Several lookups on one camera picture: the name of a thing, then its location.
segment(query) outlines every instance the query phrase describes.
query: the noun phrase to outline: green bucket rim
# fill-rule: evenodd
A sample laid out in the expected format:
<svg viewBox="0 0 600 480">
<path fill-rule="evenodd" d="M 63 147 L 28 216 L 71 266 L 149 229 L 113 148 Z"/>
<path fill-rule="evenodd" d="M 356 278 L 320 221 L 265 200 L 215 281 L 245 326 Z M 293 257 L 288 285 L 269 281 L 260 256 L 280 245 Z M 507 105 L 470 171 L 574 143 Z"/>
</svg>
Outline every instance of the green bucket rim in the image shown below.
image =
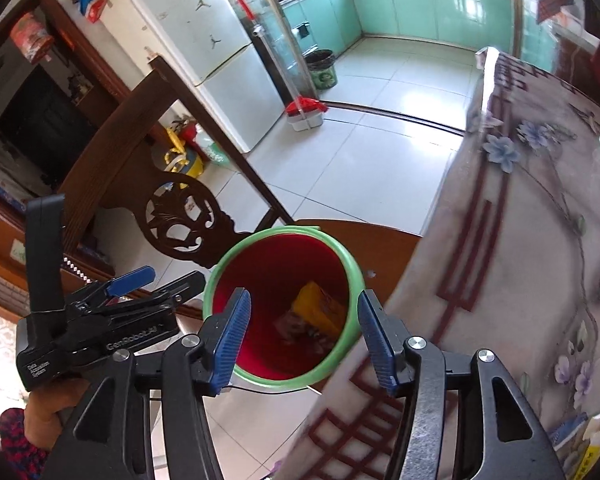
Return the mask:
<svg viewBox="0 0 600 480">
<path fill-rule="evenodd" d="M 331 374 L 340 361 L 342 361 L 343 357 L 347 354 L 351 346 L 353 346 L 353 343 L 355 343 L 355 341 L 358 339 L 358 335 L 360 334 L 360 325 L 358 323 L 358 296 L 360 295 L 360 292 L 365 289 L 365 280 L 362 276 L 362 271 L 360 270 L 358 263 L 339 241 L 327 233 L 320 231 L 320 228 L 317 226 L 272 227 L 271 229 L 265 229 L 264 231 L 254 233 L 241 242 L 235 244 L 214 267 L 214 270 L 212 271 L 205 287 L 202 316 L 204 319 L 211 316 L 216 286 L 218 286 L 218 281 L 220 280 L 220 277 L 222 276 L 222 273 L 226 269 L 226 266 L 229 264 L 229 262 L 251 244 L 260 241 L 263 238 L 279 234 L 307 235 L 328 245 L 339 257 L 342 266 L 344 267 L 347 281 L 349 282 L 349 307 L 344 329 L 342 330 L 342 334 L 340 335 L 340 338 L 334 345 L 333 349 L 331 349 L 331 352 L 329 352 L 315 368 L 312 368 L 308 372 L 291 379 L 272 380 L 250 374 L 246 370 L 240 368 L 238 365 L 235 365 L 234 367 L 234 372 L 236 375 L 238 375 L 238 377 L 241 379 L 249 381 L 250 383 L 259 384 L 260 386 L 269 388 L 296 389 L 315 384 Z"/>
</svg>

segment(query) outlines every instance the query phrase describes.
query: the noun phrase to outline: black cable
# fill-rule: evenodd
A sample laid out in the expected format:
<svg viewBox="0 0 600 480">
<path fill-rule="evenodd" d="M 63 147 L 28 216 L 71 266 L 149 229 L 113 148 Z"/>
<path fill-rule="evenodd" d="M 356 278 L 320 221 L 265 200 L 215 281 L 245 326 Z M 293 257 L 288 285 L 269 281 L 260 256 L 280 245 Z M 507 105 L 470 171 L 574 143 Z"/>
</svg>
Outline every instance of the black cable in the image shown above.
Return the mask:
<svg viewBox="0 0 600 480">
<path fill-rule="evenodd" d="M 252 394 L 263 394 L 263 395 L 282 395 L 282 394 L 294 394 L 296 392 L 301 392 L 306 390 L 306 388 L 298 388 L 297 390 L 289 390 L 288 392 L 259 392 L 258 390 L 251 390 L 250 388 L 243 388 L 241 386 L 234 386 L 233 384 L 229 384 L 224 388 L 230 388 L 232 390 L 243 390 L 245 392 L 251 392 Z M 158 397 L 149 397 L 149 400 L 162 400 Z"/>
</svg>

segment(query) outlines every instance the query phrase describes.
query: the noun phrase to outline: chair backrest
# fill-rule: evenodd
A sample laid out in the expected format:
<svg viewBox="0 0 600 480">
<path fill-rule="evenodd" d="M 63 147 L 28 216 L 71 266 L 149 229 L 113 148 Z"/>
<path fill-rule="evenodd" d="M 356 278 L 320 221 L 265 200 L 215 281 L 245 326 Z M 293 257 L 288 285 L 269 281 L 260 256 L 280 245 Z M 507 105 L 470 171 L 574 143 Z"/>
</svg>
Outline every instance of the chair backrest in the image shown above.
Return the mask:
<svg viewBox="0 0 600 480">
<path fill-rule="evenodd" d="M 234 222 L 201 182 L 188 175 L 160 171 L 151 162 L 148 146 L 142 140 L 176 100 L 269 204 L 256 231 L 271 227 L 278 218 L 293 223 L 284 206 L 168 63 L 156 57 L 150 64 L 153 71 L 96 132 L 59 189 L 66 197 L 65 252 L 74 252 L 100 204 L 128 208 L 157 250 L 204 267 L 216 264 L 248 235 L 235 233 Z M 173 185 L 165 190 L 168 183 Z M 197 219 L 187 214 L 191 204 L 200 210 Z M 174 226 L 183 226 L 188 234 L 170 236 L 168 231 Z"/>
</svg>

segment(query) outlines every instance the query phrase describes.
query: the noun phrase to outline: blue gripper pad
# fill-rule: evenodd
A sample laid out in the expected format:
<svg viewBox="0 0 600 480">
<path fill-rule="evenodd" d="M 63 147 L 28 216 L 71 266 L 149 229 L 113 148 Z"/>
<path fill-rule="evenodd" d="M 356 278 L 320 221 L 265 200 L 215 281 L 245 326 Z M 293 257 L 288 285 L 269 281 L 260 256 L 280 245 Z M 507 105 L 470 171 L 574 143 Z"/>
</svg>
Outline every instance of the blue gripper pad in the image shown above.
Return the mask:
<svg viewBox="0 0 600 480">
<path fill-rule="evenodd" d="M 251 317 L 251 296 L 248 291 L 236 288 L 220 316 L 226 319 L 226 323 L 216 343 L 213 373 L 209 379 L 209 387 L 214 395 L 219 394 L 220 390 L 229 384 L 235 360 L 247 332 Z"/>
<path fill-rule="evenodd" d="M 369 300 L 368 292 L 370 291 L 365 290 L 358 297 L 358 321 L 378 377 L 378 383 L 387 390 L 389 395 L 394 396 L 398 389 L 395 354 L 378 319 L 379 316 L 385 316 L 385 314 L 375 295 L 373 295 L 374 302 Z"/>
<path fill-rule="evenodd" d="M 153 280 L 155 280 L 155 270 L 153 267 L 140 267 L 124 276 L 111 280 L 110 285 L 107 287 L 107 294 L 112 298 L 120 298 L 125 294 L 148 285 Z"/>
</svg>

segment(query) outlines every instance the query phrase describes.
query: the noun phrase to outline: human hand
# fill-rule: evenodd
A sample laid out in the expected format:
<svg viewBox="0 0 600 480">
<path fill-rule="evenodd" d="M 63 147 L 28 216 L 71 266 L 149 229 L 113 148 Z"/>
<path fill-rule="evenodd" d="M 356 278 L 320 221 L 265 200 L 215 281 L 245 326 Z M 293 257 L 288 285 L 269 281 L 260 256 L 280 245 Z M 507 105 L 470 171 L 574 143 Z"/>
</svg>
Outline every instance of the human hand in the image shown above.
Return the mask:
<svg viewBox="0 0 600 480">
<path fill-rule="evenodd" d="M 50 451 L 62 433 L 58 412 L 74 408 L 88 386 L 85 379 L 61 379 L 33 390 L 24 409 L 26 439 L 34 446 Z"/>
</svg>

